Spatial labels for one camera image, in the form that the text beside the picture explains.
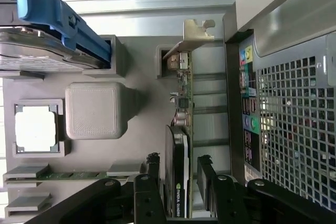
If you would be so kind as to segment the green RAM stick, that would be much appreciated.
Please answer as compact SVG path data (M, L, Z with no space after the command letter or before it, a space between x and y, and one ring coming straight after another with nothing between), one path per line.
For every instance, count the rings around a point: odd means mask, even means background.
M46 182L58 180L97 180L108 178L107 172L46 172L36 178L5 178L6 183Z

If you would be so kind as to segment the silver CPU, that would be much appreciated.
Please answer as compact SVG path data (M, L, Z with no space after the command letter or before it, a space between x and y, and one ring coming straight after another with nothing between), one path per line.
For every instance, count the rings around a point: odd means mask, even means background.
M56 105L15 105L16 153L59 151Z

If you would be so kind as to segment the silver hard disk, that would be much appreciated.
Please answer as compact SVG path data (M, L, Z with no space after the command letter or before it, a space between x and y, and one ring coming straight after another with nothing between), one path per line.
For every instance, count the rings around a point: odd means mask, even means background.
M60 42L36 25L18 18L16 0L0 0L0 70L81 72L92 68L71 63Z

